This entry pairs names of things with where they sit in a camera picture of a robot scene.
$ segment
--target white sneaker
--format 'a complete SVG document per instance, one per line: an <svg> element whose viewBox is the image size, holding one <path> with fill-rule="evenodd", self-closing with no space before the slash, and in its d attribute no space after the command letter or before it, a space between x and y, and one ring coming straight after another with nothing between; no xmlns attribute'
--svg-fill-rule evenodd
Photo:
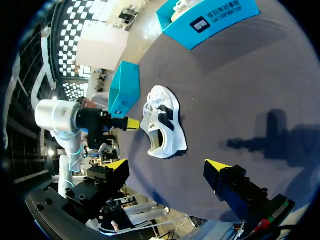
<svg viewBox="0 0 320 240"><path fill-rule="evenodd" d="M140 127L150 138L150 156L167 159L183 155L187 142L179 124L180 105L175 95L166 87L155 86L143 107Z"/></svg>

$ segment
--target white wall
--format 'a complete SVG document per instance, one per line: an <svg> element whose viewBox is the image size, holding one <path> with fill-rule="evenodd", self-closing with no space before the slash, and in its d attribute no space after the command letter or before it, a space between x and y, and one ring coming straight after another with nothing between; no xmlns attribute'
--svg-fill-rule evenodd
<svg viewBox="0 0 320 240"><path fill-rule="evenodd" d="M76 52L76 65L116 70L124 53L129 32L110 25L94 25L83 30Z"/></svg>

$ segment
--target floor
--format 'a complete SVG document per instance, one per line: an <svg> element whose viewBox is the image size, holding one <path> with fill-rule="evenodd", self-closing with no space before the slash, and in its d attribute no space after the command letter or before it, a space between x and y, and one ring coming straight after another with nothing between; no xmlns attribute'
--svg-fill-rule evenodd
<svg viewBox="0 0 320 240"><path fill-rule="evenodd" d="M130 30L127 48L121 60L135 64L139 63L142 56L147 52L147 50L154 43L154 41L161 35L161 29L158 25L158 20L155 13L156 10L165 2L166 0L153 0L144 9L141 10ZM106 83L106 85L108 85L106 86L106 89L109 87L109 84L110 82L108 81L108 83ZM130 194L136 193L132 189L127 187L126 190ZM150 201L150 199L140 195L137 197L137 201L138 203L145 203ZM306 207L301 208L300 210L290 214L288 218L285 220L284 224L297 223L303 215L303 213L305 212L305 210ZM184 216L184 213L171 209L170 213L165 217L159 218L157 220L157 223L163 223ZM161 235L166 234L168 231L175 230L175 238L179 238L185 236L194 228L195 227L193 226L191 221L187 218L179 220L175 223L160 226L158 230Z"/></svg>

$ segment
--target person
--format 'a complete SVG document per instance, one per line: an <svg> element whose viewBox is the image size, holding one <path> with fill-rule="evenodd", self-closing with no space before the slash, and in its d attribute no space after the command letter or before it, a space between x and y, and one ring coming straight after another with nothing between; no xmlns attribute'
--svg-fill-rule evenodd
<svg viewBox="0 0 320 240"><path fill-rule="evenodd" d="M80 103L83 108L108 109L109 93L96 93L92 96L91 100L81 96L77 102Z"/></svg>

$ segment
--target cable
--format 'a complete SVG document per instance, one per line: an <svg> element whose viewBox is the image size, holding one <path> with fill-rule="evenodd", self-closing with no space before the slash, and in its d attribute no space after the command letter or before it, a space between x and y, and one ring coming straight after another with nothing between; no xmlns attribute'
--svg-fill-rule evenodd
<svg viewBox="0 0 320 240"><path fill-rule="evenodd" d="M222 240L222 239L225 237L225 235L227 234L227 232L229 232L230 229L232 229L234 226L235 226L235 225L233 224L233 225L223 234L223 236L221 237L220 240Z"/></svg>
<svg viewBox="0 0 320 240"><path fill-rule="evenodd" d="M179 235L180 237L182 237L182 236L181 236L181 234L180 234L179 231L178 231L178 227L181 227L181 226L183 226L183 225L186 224L186 222L187 222L187 217L188 217L188 215L185 216L185 220L184 220L184 223L183 223L183 224L180 224L180 225L178 225L178 226L175 227L176 232L178 233L178 235Z"/></svg>

